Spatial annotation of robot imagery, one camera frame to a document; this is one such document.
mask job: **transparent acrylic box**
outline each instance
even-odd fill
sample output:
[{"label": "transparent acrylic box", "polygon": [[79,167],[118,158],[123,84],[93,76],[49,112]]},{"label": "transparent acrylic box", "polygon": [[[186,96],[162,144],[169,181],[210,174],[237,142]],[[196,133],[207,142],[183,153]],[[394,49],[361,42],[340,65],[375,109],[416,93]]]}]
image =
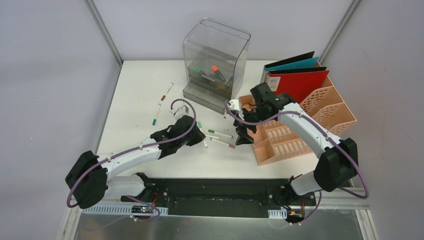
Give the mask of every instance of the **transparent acrylic box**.
[{"label": "transparent acrylic box", "polygon": [[243,84],[251,34],[211,18],[202,19],[182,44],[188,85],[185,98],[221,114]]}]

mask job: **marker in container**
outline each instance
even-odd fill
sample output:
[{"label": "marker in container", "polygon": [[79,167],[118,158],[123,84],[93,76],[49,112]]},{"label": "marker in container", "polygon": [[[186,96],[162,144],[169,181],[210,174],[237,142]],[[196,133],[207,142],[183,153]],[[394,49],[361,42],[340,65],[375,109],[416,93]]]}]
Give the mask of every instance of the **marker in container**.
[{"label": "marker in container", "polygon": [[214,135],[209,135],[209,134],[205,134],[205,136],[206,136],[207,138],[210,138],[210,139],[218,139],[218,140],[220,140],[220,139],[221,139],[219,136],[214,136]]},{"label": "marker in container", "polygon": [[217,66],[213,65],[210,67],[213,71],[213,73],[215,73],[216,78],[218,78],[221,82],[226,82],[227,80],[225,79],[224,75],[222,74],[222,72],[218,69]]},{"label": "marker in container", "polygon": [[[202,124],[201,124],[199,121],[197,122],[197,126],[199,127],[200,132],[202,132],[202,133],[203,133],[203,131],[202,131]],[[208,148],[208,143],[206,142],[206,140],[205,140],[205,139],[203,139],[203,145],[204,145],[204,148],[205,148],[205,149],[207,149],[207,148]]]},{"label": "marker in container", "polygon": [[227,85],[228,87],[232,87],[232,86],[233,86],[233,81],[234,81],[234,78],[233,78],[233,76],[231,76],[231,77],[229,78],[228,82],[226,83],[226,85]]},{"label": "marker in container", "polygon": [[159,109],[161,109],[160,103],[159,103],[159,105],[157,105],[156,113],[154,114],[153,123],[152,123],[153,126],[156,124],[156,119],[158,119]]},{"label": "marker in container", "polygon": [[219,143],[219,144],[221,144],[221,145],[224,145],[224,146],[230,147],[230,148],[232,148],[232,149],[235,149],[235,148],[236,148],[236,146],[234,146],[233,144],[228,144],[228,143],[226,143],[226,142],[223,142],[223,141],[220,141],[220,140],[216,140],[215,138],[211,138],[210,140],[211,140],[212,142]]},{"label": "marker in container", "polygon": [[168,90],[166,90],[166,92],[163,94],[162,98],[160,99],[161,101],[163,101],[165,99],[165,97],[168,95],[168,92],[171,90],[172,86],[174,85],[174,83],[171,83],[171,86],[169,86]]},{"label": "marker in container", "polygon": [[214,131],[214,130],[211,130],[211,129],[209,129],[208,132],[211,133],[211,134],[216,134],[216,135],[223,136],[223,137],[226,137],[226,138],[229,138],[229,139],[233,138],[233,136],[231,136],[231,135],[228,135],[228,134],[225,134],[225,133],[222,133],[222,132],[219,132],[219,131]]},{"label": "marker in container", "polygon": [[200,67],[195,67],[193,70],[194,70],[196,73],[199,73],[199,74],[201,74],[201,75],[205,75],[205,76],[207,76],[207,75],[206,75],[206,73],[200,69]]}]

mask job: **white wall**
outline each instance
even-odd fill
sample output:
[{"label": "white wall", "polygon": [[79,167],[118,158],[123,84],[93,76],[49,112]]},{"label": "white wall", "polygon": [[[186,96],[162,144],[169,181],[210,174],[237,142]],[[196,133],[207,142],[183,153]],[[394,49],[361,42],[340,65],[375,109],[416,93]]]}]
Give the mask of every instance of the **white wall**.
[{"label": "white wall", "polygon": [[325,65],[357,117],[368,203],[382,240],[424,239],[424,1],[364,0]]},{"label": "white wall", "polygon": [[2,0],[0,56],[0,239],[56,239],[119,67],[83,0]]},{"label": "white wall", "polygon": [[183,59],[184,37],[204,17],[250,31],[248,58],[319,56],[351,0],[95,0],[124,60]]}]

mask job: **white tabletop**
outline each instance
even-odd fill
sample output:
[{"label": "white tabletop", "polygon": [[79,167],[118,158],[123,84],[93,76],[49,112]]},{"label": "white tabletop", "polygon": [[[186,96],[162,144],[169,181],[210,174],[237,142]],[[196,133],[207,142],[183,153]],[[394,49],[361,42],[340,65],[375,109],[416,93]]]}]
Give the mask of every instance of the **white tabletop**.
[{"label": "white tabletop", "polygon": [[[250,89],[259,83],[264,65],[268,63],[270,61],[247,62],[243,86],[237,97],[250,94]],[[157,105],[171,83],[174,86],[161,102],[157,123],[153,126]],[[169,112],[170,104],[182,97],[187,83],[182,60],[124,61],[98,153],[125,148],[174,124],[174,117]],[[213,129],[229,133],[234,138],[222,140],[235,143],[237,134],[232,118],[224,119],[221,114],[205,106],[195,102],[192,104],[204,132]],[[151,178],[289,178],[312,171],[318,162],[316,156],[310,153],[258,166],[250,145],[239,145],[232,149],[209,140],[207,143],[207,149],[202,142],[191,147],[184,146],[176,154],[141,164],[122,175],[140,172]]]}]

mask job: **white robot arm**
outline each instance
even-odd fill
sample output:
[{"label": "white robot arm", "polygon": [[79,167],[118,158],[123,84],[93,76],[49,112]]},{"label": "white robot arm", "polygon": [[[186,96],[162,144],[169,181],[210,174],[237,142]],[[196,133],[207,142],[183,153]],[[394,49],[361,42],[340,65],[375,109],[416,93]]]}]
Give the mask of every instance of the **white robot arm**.
[{"label": "white robot arm", "polygon": [[153,133],[142,142],[98,156],[91,151],[81,154],[65,178],[81,209],[89,208],[103,199],[116,200],[127,195],[150,196],[150,192],[146,191],[150,183],[145,175],[118,175],[140,164],[174,154],[184,145],[192,146],[205,139],[205,135],[194,123],[194,127],[184,137],[169,141],[187,132],[194,121],[188,115],[186,105],[171,112],[176,123]]},{"label": "white robot arm", "polygon": [[238,100],[226,105],[227,113],[235,118],[236,145],[254,143],[247,129],[256,133],[256,125],[276,120],[293,130],[319,159],[314,171],[292,178],[284,186],[284,195],[278,202],[289,205],[310,192],[331,192],[357,174],[350,162],[358,165],[357,145],[352,139],[343,140],[332,134],[308,116],[289,95],[275,95],[266,83],[255,86],[250,92],[256,106],[251,111],[243,109]]}]

